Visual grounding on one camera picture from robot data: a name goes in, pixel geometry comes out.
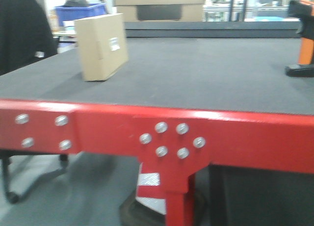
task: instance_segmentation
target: orange tool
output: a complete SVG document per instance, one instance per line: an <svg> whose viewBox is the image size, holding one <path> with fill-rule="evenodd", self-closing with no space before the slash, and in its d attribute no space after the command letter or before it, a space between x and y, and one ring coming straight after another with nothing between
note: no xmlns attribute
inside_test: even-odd
<svg viewBox="0 0 314 226"><path fill-rule="evenodd" d="M308 0L290 0L289 16L300 19L302 25L298 34L302 44L297 65L286 67L288 76L314 76L314 2Z"/></svg>

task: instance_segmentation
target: black jacket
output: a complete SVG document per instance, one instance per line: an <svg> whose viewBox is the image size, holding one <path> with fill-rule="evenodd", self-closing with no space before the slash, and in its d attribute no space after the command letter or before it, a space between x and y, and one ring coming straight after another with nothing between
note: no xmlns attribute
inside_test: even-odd
<svg viewBox="0 0 314 226"><path fill-rule="evenodd" d="M0 75L57 54L44 10L36 0L0 0Z"/></svg>

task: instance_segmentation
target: chair wheel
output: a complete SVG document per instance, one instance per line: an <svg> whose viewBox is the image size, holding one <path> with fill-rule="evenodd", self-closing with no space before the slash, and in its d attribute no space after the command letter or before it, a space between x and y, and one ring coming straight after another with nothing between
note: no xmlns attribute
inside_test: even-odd
<svg viewBox="0 0 314 226"><path fill-rule="evenodd" d="M15 204L20 200L20 196L18 194L16 194L15 192L8 192L8 193L6 193L6 199L11 204Z"/></svg>
<svg viewBox="0 0 314 226"><path fill-rule="evenodd" d="M68 155L66 155L66 154L61 154L61 155L59 156L59 160L60 160L60 161L69 161L69 157L68 157Z"/></svg>

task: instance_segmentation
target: orange handle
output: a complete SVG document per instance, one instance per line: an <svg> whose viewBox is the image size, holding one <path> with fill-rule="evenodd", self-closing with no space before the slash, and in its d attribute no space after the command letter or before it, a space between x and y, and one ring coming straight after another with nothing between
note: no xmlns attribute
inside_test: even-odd
<svg viewBox="0 0 314 226"><path fill-rule="evenodd" d="M302 38L301 51L299 57L300 65L309 65L313 60L314 40Z"/></svg>

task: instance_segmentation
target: black tool base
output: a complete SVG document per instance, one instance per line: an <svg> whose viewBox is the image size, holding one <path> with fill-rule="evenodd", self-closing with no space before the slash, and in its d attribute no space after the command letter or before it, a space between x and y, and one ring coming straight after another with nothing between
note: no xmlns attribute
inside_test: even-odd
<svg viewBox="0 0 314 226"><path fill-rule="evenodd" d="M314 64L287 66L286 75L295 77L314 77Z"/></svg>

